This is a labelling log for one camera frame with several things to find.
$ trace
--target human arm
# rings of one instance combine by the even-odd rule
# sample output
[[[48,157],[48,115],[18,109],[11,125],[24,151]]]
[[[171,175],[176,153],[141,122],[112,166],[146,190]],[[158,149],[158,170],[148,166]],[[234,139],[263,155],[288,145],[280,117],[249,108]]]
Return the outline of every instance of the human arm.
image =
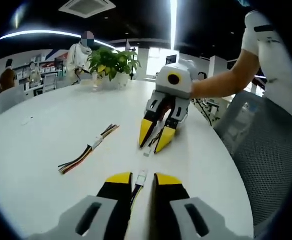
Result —
[[[191,98],[224,98],[237,94],[247,87],[259,69],[258,56],[242,49],[231,70],[193,83]]]

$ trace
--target ceiling light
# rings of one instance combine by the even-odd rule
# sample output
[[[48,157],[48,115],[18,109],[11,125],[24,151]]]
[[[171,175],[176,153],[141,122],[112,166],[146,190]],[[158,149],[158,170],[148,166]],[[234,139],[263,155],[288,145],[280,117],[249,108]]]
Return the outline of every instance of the ceiling light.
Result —
[[[265,76],[258,76],[258,75],[255,75],[256,78],[260,78],[260,79],[266,79]]]
[[[28,34],[56,34],[56,35],[64,35],[64,36],[70,36],[70,37],[74,37],[74,38],[81,38],[81,35],[78,34],[73,34],[73,33],[68,33],[68,32],[63,32],[63,31],[52,31],[52,30],[29,30],[29,31],[19,31],[19,32],[15,32],[15,33],[11,33],[5,36],[2,36],[0,38],[0,40],[3,39],[7,39],[7,38],[13,38],[13,37],[17,37],[20,35],[28,35]],[[114,46],[109,45],[107,43],[101,42],[99,40],[94,40],[95,43],[100,44],[100,45],[104,45],[106,47],[109,47],[111,49],[115,49]]]
[[[176,25],[177,25],[177,0],[170,0],[170,15],[171,15],[171,29],[170,29],[170,49],[175,49],[176,41]]]

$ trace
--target office desk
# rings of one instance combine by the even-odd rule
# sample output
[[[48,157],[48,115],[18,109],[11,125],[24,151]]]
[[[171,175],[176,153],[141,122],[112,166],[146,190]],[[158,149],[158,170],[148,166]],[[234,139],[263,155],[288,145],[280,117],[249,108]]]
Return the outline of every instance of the office desk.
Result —
[[[147,239],[154,173],[178,177],[225,217],[241,236],[254,235],[250,201],[226,147],[193,106],[185,126],[157,155],[138,148],[141,121],[155,84],[132,81],[126,89],[93,93],[75,85],[25,101],[0,115],[0,209],[22,236],[54,228],[62,213],[88,195],[97,195],[117,173],[149,171],[138,195],[126,239]],[[114,133],[75,169],[58,165],[79,157],[110,124]]]

